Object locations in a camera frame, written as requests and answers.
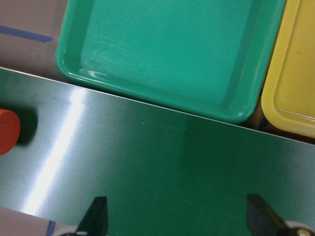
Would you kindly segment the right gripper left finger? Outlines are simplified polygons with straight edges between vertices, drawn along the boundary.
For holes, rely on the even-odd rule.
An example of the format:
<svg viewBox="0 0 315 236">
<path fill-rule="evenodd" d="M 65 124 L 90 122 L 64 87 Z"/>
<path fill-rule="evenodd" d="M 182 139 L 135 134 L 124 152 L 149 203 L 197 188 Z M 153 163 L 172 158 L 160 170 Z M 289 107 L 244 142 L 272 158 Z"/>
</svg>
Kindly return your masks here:
<svg viewBox="0 0 315 236">
<path fill-rule="evenodd" d="M 78 228 L 77 236 L 106 236 L 108 232 L 107 198 L 95 197 Z"/>
</svg>

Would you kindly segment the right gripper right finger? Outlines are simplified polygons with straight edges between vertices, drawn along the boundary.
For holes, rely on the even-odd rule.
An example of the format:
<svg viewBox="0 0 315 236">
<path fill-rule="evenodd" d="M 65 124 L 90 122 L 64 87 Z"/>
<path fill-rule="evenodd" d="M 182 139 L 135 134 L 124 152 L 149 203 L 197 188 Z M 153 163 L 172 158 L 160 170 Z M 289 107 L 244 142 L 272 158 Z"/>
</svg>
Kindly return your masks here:
<svg viewBox="0 0 315 236">
<path fill-rule="evenodd" d="M 259 194 L 247 195 L 246 223 L 252 236 L 287 234 L 287 224 Z"/>
</svg>

